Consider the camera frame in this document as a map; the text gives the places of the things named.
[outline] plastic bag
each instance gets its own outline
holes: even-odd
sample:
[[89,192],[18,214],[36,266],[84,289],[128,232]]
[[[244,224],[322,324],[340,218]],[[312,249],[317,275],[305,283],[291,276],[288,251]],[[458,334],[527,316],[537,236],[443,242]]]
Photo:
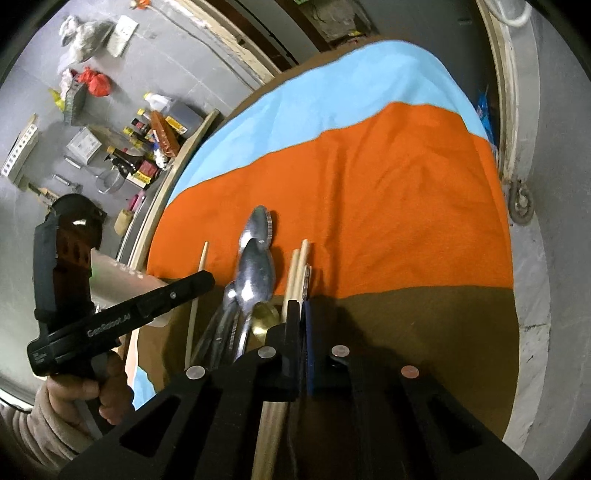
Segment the plastic bag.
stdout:
[[78,26],[80,25],[80,20],[73,15],[70,15],[64,23],[60,26],[60,38],[61,38],[61,46],[65,47],[66,45],[70,44],[72,40],[74,40],[76,36],[76,31]]
[[60,97],[62,100],[66,100],[66,94],[68,90],[72,86],[72,82],[74,81],[74,77],[76,76],[76,72],[74,70],[66,69],[61,73],[61,80],[60,80],[60,90],[61,94]]
[[111,93],[111,81],[109,77],[103,73],[94,71],[90,67],[85,67],[77,80],[87,84],[88,93],[95,97],[106,97]]
[[113,26],[114,24],[111,21],[95,21],[78,25],[76,36],[68,52],[60,58],[58,72],[63,72],[73,63],[83,63],[90,59],[104,45],[105,40],[113,30]]

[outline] wooden plank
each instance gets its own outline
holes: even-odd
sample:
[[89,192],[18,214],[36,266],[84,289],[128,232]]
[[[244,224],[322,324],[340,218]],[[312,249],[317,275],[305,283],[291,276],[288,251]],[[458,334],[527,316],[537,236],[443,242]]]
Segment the wooden plank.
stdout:
[[173,192],[174,186],[177,184],[178,179],[183,173],[184,169],[189,164],[189,161],[193,158],[193,155],[197,151],[197,148],[201,144],[203,137],[207,134],[207,131],[212,126],[213,121],[219,115],[218,110],[211,112],[203,121],[199,129],[193,134],[191,138],[181,147],[177,158],[173,160],[173,166],[170,168],[166,178],[164,179],[160,191],[154,198],[150,209],[146,214],[146,218],[139,232],[138,238],[135,241],[134,251],[131,254],[128,265],[134,270],[144,270],[148,252],[152,245],[152,239],[156,233],[156,227],[160,221],[160,217],[166,208],[166,204],[170,195]]

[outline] metal spoon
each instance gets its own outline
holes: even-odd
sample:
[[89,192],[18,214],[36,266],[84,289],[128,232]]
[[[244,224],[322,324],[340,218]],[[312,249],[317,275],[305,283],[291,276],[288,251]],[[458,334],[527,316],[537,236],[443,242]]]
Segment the metal spoon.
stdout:
[[240,257],[236,277],[236,299],[244,313],[245,321],[236,346],[235,360],[246,352],[252,324],[252,309],[260,301],[271,300],[274,289],[275,267],[271,253],[264,242],[251,238]]
[[263,205],[256,207],[246,221],[246,227],[238,241],[239,254],[244,252],[251,238],[262,240],[267,249],[271,247],[271,242],[273,241],[273,220],[271,219],[269,210]]
[[207,352],[209,351],[209,347],[212,344],[212,340],[216,336],[217,328],[222,322],[224,313],[232,305],[232,303],[236,304],[236,287],[233,281],[226,285],[226,288],[224,288],[222,304],[213,314],[212,319],[207,324],[207,328],[205,328],[205,332],[203,332],[203,335],[201,335],[201,338],[195,347],[195,352],[193,353],[193,358],[191,359],[192,365],[201,365],[204,362]]
[[281,317],[273,304],[260,301],[252,309],[252,334],[264,345],[267,331],[281,323]]

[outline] wooden chopstick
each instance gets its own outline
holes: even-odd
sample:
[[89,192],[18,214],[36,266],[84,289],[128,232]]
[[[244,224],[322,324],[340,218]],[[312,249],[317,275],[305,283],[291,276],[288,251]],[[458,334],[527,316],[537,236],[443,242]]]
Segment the wooden chopstick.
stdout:
[[[309,250],[310,243],[308,240],[304,240],[301,249],[294,250],[291,255],[291,265],[287,275],[287,287],[285,288],[283,308],[281,310],[281,320],[283,322],[287,320],[287,305],[290,300],[297,300],[301,311]],[[277,449],[279,448],[288,407],[288,402],[263,403],[251,480],[272,480]]]
[[[209,251],[209,242],[205,242],[203,245],[203,251],[201,252],[201,260],[199,261],[199,270],[205,268],[205,262],[207,260],[207,252]],[[189,314],[189,329],[187,330],[187,347],[185,348],[185,370],[191,366],[191,357],[193,356],[193,336],[195,334],[195,320],[197,318],[197,307],[199,306],[199,298],[193,300],[191,304],[191,313]]]

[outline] cable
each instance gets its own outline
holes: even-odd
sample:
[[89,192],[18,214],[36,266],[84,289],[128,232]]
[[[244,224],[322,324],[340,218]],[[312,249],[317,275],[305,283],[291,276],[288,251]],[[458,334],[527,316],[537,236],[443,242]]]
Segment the cable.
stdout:
[[492,5],[492,0],[482,1],[484,2],[488,10],[491,12],[492,16],[495,17],[499,22],[507,25],[508,27],[523,27],[530,19],[531,5],[528,2],[525,2],[525,8],[523,9],[523,13],[517,18],[513,18],[510,20],[505,16],[503,5],[499,1],[496,2],[497,6],[499,7],[499,11],[497,11],[497,9]]
[[[139,5],[139,4],[138,4],[137,0],[132,0],[132,2],[130,3],[130,5],[129,5],[129,6],[130,6],[130,8],[136,8],[138,5]],[[205,45],[205,46],[206,46],[206,47],[209,49],[209,51],[211,51],[211,52],[212,52],[212,53],[213,53],[213,54],[214,54],[214,55],[215,55],[217,58],[219,58],[219,59],[222,61],[222,63],[223,63],[223,64],[224,64],[226,67],[228,67],[228,68],[229,68],[229,69],[232,71],[232,73],[233,73],[234,75],[236,75],[236,77],[238,77],[238,78],[240,79],[240,81],[241,81],[241,82],[242,82],[242,83],[243,83],[243,84],[244,84],[244,85],[245,85],[245,86],[246,86],[248,89],[250,89],[250,91],[251,91],[251,92],[254,92],[254,91],[255,91],[255,89],[254,89],[254,88],[253,88],[251,85],[249,85],[249,84],[248,84],[248,82],[247,82],[245,79],[243,79],[243,78],[242,78],[242,76],[241,76],[241,75],[240,75],[240,74],[239,74],[239,73],[236,71],[236,69],[235,69],[234,67],[232,67],[232,65],[230,65],[230,64],[229,64],[229,63],[228,63],[226,60],[224,60],[224,59],[222,58],[222,56],[221,56],[221,55],[220,55],[220,54],[219,54],[217,51],[215,51],[215,50],[214,50],[214,48],[213,48],[211,45],[209,45],[208,43],[204,42],[204,41],[203,41],[201,38],[199,38],[197,35],[195,35],[194,33],[190,32],[189,30],[187,30],[187,29],[186,29],[184,26],[182,26],[180,23],[178,23],[178,22],[177,22],[176,20],[174,20],[173,18],[169,17],[167,14],[165,14],[165,13],[164,13],[162,10],[160,10],[159,8],[157,8],[157,7],[154,7],[154,6],[152,6],[152,5],[149,5],[149,4],[148,4],[148,5],[145,5],[145,4],[144,4],[142,9],[146,9],[146,8],[147,8],[147,9],[150,9],[150,10],[152,10],[152,11],[156,12],[158,15],[160,15],[160,16],[162,16],[162,17],[164,17],[166,20],[168,20],[169,22],[171,22],[171,23],[172,23],[172,24],[173,24],[175,27],[177,27],[177,28],[180,28],[181,30],[183,30],[183,31],[184,31],[184,32],[185,32],[187,35],[189,35],[191,38],[194,38],[195,40],[197,40],[197,41],[198,41],[199,43],[201,43],[202,45]]]

